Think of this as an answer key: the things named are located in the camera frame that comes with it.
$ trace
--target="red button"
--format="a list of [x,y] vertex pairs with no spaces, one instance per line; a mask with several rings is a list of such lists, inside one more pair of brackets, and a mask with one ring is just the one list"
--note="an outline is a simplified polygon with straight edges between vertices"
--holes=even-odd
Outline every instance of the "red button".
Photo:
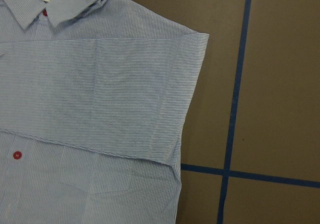
[[20,159],[22,157],[22,153],[21,151],[16,151],[15,153],[13,153],[13,158],[14,159]]

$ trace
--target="blue striped shirt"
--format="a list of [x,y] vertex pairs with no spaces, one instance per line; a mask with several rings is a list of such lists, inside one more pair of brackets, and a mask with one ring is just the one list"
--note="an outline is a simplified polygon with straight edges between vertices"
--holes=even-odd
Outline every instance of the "blue striped shirt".
[[0,223],[175,223],[208,38],[132,0],[0,0]]

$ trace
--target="button-up shirt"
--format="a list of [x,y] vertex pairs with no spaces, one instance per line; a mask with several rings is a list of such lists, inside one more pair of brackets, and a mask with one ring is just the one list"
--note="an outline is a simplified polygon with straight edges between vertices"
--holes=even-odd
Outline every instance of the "button-up shirt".
[[0,223],[175,223],[208,38],[132,0],[0,0]]

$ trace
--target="brown background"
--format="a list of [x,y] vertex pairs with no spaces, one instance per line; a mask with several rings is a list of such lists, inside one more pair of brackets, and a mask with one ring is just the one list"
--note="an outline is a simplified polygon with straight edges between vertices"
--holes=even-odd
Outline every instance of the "brown background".
[[[245,0],[133,0],[209,33],[183,164],[223,169]],[[320,0],[252,0],[231,170],[320,182]],[[181,171],[177,224],[217,223],[221,175]],[[230,177],[225,224],[318,224],[320,189]]]

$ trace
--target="shirt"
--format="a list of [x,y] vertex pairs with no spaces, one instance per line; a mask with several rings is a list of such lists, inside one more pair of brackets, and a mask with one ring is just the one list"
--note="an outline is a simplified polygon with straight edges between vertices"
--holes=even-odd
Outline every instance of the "shirt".
[[132,0],[0,0],[0,223],[175,223],[208,38]]

